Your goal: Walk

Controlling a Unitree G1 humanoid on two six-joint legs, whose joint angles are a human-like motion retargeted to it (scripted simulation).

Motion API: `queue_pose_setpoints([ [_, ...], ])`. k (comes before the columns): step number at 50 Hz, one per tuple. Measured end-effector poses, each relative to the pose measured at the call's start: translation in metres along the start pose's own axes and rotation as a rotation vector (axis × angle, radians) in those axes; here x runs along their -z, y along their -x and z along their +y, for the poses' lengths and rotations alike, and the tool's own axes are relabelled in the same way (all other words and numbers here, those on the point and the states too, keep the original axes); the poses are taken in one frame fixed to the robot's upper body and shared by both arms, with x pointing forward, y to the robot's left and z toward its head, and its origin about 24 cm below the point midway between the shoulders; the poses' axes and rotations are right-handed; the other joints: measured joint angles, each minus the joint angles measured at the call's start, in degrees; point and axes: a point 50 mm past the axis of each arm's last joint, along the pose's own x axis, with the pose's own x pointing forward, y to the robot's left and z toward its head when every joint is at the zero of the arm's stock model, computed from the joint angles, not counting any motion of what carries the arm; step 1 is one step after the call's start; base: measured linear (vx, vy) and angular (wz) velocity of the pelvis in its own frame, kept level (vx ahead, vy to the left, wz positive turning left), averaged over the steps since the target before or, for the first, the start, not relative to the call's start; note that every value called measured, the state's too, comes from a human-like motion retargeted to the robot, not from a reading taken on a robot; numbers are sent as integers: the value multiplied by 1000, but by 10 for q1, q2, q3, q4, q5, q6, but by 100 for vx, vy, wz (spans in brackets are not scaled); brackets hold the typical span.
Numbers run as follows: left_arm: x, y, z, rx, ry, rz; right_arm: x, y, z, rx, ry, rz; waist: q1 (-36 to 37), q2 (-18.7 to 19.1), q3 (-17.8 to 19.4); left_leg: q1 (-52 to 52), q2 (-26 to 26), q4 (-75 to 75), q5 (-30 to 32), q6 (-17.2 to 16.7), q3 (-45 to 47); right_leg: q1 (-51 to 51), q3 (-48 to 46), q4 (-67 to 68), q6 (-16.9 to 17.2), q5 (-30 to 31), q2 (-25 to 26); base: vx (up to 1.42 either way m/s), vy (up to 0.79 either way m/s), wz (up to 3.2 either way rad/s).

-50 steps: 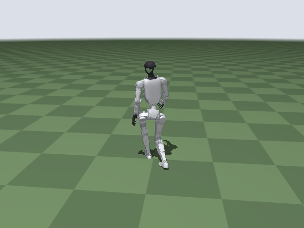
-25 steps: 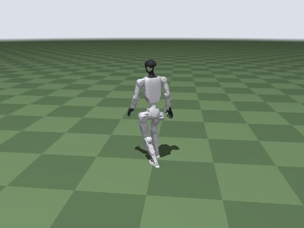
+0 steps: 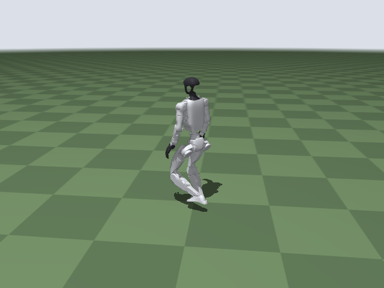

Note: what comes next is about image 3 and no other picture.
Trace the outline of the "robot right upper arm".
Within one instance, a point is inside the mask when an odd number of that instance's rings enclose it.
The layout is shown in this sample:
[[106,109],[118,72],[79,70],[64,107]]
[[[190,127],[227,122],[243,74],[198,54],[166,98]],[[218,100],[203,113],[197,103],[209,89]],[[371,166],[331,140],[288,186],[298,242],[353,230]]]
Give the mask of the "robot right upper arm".
[[203,98],[204,102],[205,102],[205,121],[204,123],[207,123],[210,121],[210,114],[209,114],[209,100],[207,98]]

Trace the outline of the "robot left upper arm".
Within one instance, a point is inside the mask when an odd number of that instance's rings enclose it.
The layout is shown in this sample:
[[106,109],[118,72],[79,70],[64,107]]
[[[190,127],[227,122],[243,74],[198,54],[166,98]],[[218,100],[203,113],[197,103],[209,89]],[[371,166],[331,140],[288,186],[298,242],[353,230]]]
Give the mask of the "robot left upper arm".
[[184,118],[184,112],[187,109],[187,102],[183,101],[176,105],[176,132],[182,132],[183,127],[183,118]]

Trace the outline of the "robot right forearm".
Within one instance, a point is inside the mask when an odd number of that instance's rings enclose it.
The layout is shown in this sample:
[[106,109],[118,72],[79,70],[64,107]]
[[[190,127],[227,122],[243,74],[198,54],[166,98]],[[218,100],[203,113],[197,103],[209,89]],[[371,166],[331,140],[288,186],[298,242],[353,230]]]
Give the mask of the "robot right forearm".
[[206,133],[209,123],[210,121],[203,124],[203,128],[200,130],[200,133],[199,133],[201,136],[203,136]]

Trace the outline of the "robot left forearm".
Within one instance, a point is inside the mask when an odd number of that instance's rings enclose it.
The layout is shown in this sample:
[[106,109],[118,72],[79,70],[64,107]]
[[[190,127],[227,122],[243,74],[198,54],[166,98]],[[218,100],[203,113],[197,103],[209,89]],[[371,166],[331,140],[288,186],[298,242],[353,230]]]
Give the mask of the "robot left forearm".
[[176,132],[176,124],[175,124],[174,129],[173,129],[173,136],[172,136],[172,140],[171,140],[170,146],[175,145],[175,147],[176,147],[176,144],[177,144],[177,142],[179,140],[179,136],[180,136],[180,132]]

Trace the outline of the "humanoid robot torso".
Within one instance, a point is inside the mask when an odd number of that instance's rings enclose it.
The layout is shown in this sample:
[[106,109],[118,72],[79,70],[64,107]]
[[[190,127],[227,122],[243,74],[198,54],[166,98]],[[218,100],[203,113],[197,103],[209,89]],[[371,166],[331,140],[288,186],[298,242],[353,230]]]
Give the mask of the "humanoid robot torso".
[[[199,97],[199,95],[197,95],[197,97]],[[203,137],[200,137],[200,134],[197,132],[203,128],[205,121],[205,102],[202,97],[199,97],[199,100],[194,101],[189,100],[189,98],[186,97],[186,100],[183,100],[187,102],[183,125],[185,130],[191,131],[189,133],[190,139],[188,139],[188,144],[193,146],[192,152],[198,152],[205,148],[204,139]]]

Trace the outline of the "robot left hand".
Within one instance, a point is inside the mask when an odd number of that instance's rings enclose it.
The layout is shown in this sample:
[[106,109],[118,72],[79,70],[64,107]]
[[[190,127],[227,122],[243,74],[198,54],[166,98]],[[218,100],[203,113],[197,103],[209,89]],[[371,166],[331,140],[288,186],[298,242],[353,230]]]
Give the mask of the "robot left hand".
[[171,149],[174,149],[175,145],[172,145],[170,146],[170,144],[168,145],[167,149],[166,149],[166,158],[169,158],[169,152],[171,151]]

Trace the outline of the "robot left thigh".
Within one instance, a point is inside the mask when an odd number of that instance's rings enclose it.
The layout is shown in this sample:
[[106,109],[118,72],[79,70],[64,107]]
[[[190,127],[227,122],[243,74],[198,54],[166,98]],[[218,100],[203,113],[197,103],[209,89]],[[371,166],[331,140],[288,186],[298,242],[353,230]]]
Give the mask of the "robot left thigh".
[[181,173],[178,171],[178,169],[183,164],[185,158],[189,157],[192,154],[193,146],[191,144],[189,145],[181,145],[177,151],[175,152],[172,162],[170,165],[170,175],[172,173],[175,173],[179,178],[181,178]]

